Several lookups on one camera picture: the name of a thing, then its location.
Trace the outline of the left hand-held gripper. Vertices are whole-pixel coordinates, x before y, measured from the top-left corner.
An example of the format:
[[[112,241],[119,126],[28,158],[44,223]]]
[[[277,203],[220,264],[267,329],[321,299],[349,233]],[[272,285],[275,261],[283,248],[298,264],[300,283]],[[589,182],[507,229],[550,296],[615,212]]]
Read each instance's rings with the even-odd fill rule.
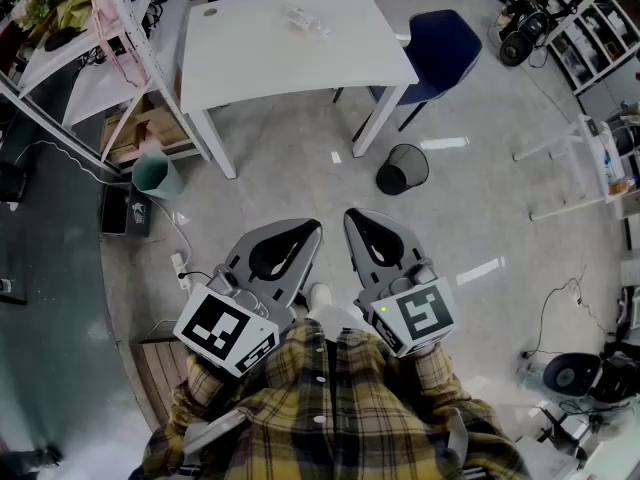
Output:
[[[304,287],[321,241],[315,219],[280,220],[246,233],[227,257],[231,270],[220,265],[207,286],[194,286],[174,336],[215,366],[244,376],[278,347],[294,321],[286,306]]]

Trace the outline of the black mesh waste bin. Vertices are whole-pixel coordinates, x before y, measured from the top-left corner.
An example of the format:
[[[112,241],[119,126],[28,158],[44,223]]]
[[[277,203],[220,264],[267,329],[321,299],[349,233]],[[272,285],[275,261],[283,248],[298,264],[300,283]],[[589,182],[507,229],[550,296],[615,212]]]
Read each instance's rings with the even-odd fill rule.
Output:
[[[376,186],[386,195],[397,196],[423,185],[430,174],[424,152],[411,144],[394,146],[376,173]]]

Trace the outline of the clear plastic bottle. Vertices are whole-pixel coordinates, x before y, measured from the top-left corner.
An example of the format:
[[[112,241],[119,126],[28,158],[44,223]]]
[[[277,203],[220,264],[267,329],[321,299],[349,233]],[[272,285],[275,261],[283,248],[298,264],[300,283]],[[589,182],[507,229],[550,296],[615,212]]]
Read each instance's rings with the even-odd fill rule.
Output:
[[[319,18],[299,7],[286,4],[284,13],[288,24],[300,32],[318,38],[325,38],[331,34]]]

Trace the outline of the person's left forearm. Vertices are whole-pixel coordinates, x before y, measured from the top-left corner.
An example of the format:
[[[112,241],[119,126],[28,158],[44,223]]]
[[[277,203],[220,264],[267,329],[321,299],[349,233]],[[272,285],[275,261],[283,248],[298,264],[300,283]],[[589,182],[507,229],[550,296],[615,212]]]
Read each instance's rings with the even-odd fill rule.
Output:
[[[169,423],[180,436],[195,423],[213,422],[233,409],[249,386],[194,354],[188,356],[187,377],[172,391]]]

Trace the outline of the person's right forearm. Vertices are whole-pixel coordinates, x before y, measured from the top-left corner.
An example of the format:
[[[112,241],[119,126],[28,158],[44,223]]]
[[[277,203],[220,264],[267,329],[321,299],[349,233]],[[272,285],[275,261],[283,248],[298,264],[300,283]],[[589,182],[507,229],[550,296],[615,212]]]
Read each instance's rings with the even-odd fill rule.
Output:
[[[424,422],[449,432],[457,419],[469,433],[502,433],[493,408],[463,388],[440,344],[429,352],[419,351],[400,358],[396,363],[401,394]]]

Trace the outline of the person's white trousers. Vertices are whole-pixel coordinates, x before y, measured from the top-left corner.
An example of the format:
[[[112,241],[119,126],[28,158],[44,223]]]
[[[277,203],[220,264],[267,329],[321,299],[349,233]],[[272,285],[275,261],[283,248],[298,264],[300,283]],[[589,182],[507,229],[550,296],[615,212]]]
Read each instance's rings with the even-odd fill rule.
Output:
[[[362,313],[355,308],[339,308],[332,305],[321,305],[312,309],[308,318],[317,321],[325,339],[336,343],[344,329],[355,329],[373,333],[374,329],[364,320]]]

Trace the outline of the green plastic bin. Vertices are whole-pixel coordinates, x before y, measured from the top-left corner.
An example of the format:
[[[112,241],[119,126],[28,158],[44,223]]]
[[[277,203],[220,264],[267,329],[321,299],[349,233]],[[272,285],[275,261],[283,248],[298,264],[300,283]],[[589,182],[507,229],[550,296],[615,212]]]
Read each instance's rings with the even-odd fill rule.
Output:
[[[162,151],[143,153],[134,162],[132,183],[143,194],[164,200],[175,199],[184,189],[181,176]]]

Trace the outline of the wooden slat pallet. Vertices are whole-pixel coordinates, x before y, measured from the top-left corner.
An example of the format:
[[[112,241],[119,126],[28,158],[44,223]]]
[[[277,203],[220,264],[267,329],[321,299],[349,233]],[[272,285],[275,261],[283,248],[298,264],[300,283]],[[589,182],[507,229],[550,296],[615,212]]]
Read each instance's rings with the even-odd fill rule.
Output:
[[[172,392],[187,379],[188,349],[180,341],[131,344],[138,383],[134,389],[151,431],[168,422]]]

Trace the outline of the person's yellow plaid shirt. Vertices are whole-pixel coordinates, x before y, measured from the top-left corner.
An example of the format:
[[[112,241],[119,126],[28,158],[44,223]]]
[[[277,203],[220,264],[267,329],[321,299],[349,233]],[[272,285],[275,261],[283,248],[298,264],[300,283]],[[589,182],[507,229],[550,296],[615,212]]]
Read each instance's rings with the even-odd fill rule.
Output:
[[[168,422],[129,480],[531,480],[504,434],[442,431],[401,394],[396,361],[376,336],[336,343],[310,318],[245,376],[239,403],[183,436]]]

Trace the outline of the cardboard box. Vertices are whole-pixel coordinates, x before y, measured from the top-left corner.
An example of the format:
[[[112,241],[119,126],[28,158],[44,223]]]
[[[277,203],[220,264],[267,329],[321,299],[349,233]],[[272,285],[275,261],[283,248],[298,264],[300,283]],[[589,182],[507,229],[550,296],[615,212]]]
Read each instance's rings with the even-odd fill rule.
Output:
[[[139,118],[163,147],[172,146],[188,139],[170,110],[162,107],[153,108],[140,114]]]
[[[100,147],[101,153],[105,151],[113,132],[117,128],[117,125],[123,116],[124,114],[120,113],[109,116],[105,119]],[[137,151],[140,143],[145,139],[145,136],[146,124],[138,122],[135,117],[130,117],[118,133],[109,150],[107,159],[109,161],[114,161],[118,157]]]

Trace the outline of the blue chair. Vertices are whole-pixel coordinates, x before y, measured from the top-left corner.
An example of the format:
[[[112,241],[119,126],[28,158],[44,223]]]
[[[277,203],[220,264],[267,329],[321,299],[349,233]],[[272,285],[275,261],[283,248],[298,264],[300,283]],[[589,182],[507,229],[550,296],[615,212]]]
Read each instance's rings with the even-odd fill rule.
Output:
[[[398,104],[412,105],[399,127],[404,130],[427,103],[459,85],[476,65],[482,42],[454,10],[416,14],[409,21],[410,40],[404,47],[418,82],[407,88]]]

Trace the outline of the black floor machine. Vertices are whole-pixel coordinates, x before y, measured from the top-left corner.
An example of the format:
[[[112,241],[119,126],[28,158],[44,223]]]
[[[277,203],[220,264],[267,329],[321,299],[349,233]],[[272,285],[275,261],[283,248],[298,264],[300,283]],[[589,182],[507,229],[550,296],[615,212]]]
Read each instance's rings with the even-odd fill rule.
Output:
[[[499,58],[507,67],[522,64],[548,36],[550,20],[537,4],[518,0],[505,9],[509,21],[500,30]]]

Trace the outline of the white metal shelf rack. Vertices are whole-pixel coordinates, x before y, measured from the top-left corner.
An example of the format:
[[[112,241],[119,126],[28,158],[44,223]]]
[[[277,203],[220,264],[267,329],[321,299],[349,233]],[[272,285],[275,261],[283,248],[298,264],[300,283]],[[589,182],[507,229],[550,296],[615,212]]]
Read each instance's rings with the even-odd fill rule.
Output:
[[[73,28],[54,31],[56,7],[63,0],[0,0],[0,100],[40,125],[58,142],[64,144],[101,170],[120,176],[131,171],[143,154],[162,151],[172,160],[211,153],[197,134],[188,116],[182,113],[182,66],[176,71],[172,87],[168,87],[150,44],[152,31],[159,24],[161,5],[167,0],[111,0],[121,24],[139,54],[148,82],[127,102],[110,107],[71,127],[62,124],[71,91],[79,72],[90,65],[109,62],[96,38],[93,21],[82,31]],[[104,26],[109,43],[129,76],[136,75],[118,38],[118,29]],[[130,117],[153,108],[170,110],[188,139],[163,147],[147,130],[145,139],[135,152],[109,161],[107,155],[118,133]],[[123,113],[103,153],[100,152],[104,121]]]

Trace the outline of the white cubby shelf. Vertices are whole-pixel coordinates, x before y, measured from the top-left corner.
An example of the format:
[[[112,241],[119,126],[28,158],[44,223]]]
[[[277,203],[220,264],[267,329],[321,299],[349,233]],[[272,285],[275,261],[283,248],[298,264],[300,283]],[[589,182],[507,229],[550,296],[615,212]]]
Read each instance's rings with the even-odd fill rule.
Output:
[[[579,95],[640,53],[640,18],[622,0],[549,0],[551,13],[570,7],[574,12],[557,20],[545,46]]]

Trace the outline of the pale pink wrapped bundle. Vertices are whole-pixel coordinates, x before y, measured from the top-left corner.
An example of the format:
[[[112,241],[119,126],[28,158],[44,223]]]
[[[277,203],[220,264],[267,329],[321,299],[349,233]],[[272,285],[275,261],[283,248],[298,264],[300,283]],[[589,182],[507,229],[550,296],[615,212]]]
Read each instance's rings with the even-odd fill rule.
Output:
[[[146,75],[145,68],[142,64],[142,60],[134,48],[133,43],[129,39],[124,26],[121,24],[120,19],[117,15],[116,9],[113,6],[111,0],[91,0],[92,12],[91,17],[94,23],[94,29],[96,38],[98,40],[99,46],[102,52],[105,55],[105,58],[116,68],[116,70],[120,73],[120,75],[124,78],[124,80],[136,87],[143,88],[147,82],[148,77]],[[129,76],[127,71],[123,68],[121,62],[118,60],[118,56],[116,55],[113,47],[109,43],[109,39],[107,38],[107,34],[105,33],[105,28],[103,24],[110,29],[118,29],[118,38],[122,47],[125,50],[125,53],[129,56],[132,65],[137,70],[136,75]]]

